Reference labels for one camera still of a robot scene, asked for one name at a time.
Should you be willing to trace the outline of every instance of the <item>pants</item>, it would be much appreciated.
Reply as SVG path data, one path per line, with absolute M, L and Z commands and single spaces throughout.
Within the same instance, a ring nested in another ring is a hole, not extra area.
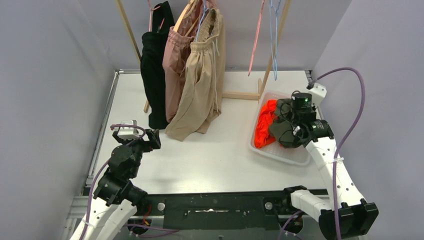
M 165 129 L 168 121 L 165 113 L 165 72 L 162 68 L 165 45 L 169 29 L 174 18 L 167 1 L 160 3 L 152 16 L 152 31 L 141 36 L 143 49 L 140 59 L 140 71 L 144 91 L 151 107 L 148 126 L 151 129 Z
M 198 41 L 190 47 L 178 111 L 165 130 L 180 141 L 196 131 L 206 133 L 221 114 L 226 50 L 224 18 L 218 9 L 207 14 Z
M 215 0 L 207 0 L 209 8 L 215 7 Z M 198 21 L 203 14 L 203 1 L 192 5 L 181 21 L 178 32 L 171 27 L 163 56 L 163 70 L 165 71 L 165 111 L 166 120 L 170 123 L 177 114 L 184 84 L 186 83 L 186 62 L 190 55 L 190 43 L 193 42 L 198 29 Z

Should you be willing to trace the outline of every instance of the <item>tabletop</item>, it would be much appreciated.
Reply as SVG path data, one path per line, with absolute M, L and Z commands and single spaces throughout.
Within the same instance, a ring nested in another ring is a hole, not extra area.
M 257 93 L 258 79 L 264 74 L 226 72 L 224 91 Z M 304 71 L 279 71 L 277 76 L 274 80 L 270 74 L 265 90 L 288 95 L 294 90 L 306 91 Z M 107 126 L 136 120 L 137 125 L 148 128 L 149 114 L 143 112 L 145 102 L 141 75 L 120 74 Z M 224 98 L 222 114 L 211 123 L 207 133 L 192 133 L 181 142 L 161 131 L 161 149 L 143 154 L 133 184 L 149 194 L 278 191 L 297 185 L 324 189 L 313 161 L 306 166 L 290 165 L 248 149 L 249 129 L 257 107 L 257 100 Z M 107 127 L 96 172 L 119 145 L 112 133 Z

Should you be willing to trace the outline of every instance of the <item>laundry basket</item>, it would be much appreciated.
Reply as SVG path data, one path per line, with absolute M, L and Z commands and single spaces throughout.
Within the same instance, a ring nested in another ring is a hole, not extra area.
M 311 160 L 311 155 L 303 146 L 300 146 L 298 148 L 284 148 L 277 141 L 275 141 L 272 144 L 269 144 L 267 146 L 256 148 L 254 143 L 255 129 L 256 129 L 256 125 L 258 124 L 258 117 L 262 107 L 269 100 L 289 99 L 289 98 L 290 98 L 290 94 L 286 94 L 286 93 L 281 93 L 276 91 L 263 92 L 262 97 L 260 98 L 259 104 L 256 109 L 256 115 L 253 120 L 253 124 L 250 128 L 251 138 L 250 138 L 250 142 L 248 143 L 248 147 L 249 149 L 251 149 L 252 151 L 260 155 L 264 155 L 269 158 L 279 160 L 287 164 L 305 166 Z

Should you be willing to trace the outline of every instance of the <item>crumpled garment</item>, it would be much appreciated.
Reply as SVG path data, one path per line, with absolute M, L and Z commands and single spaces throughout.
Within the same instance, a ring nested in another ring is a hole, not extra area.
M 269 100 L 260 110 L 254 131 L 254 146 L 258 149 L 270 145 L 276 141 L 276 138 L 270 135 L 268 127 L 273 123 L 276 115 L 274 111 L 277 108 L 277 100 Z

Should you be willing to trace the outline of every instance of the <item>screw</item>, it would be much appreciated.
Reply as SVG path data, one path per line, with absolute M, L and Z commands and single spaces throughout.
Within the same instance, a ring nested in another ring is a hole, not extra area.
M 271 210 L 271 209 L 273 209 L 273 204 L 271 202 L 267 202 L 267 203 L 265 203 L 265 208 L 267 210 Z
M 159 211 L 163 211 L 165 209 L 165 203 L 163 203 L 163 202 L 159 202 L 158 204 L 157 204 L 157 210 L 159 210 Z

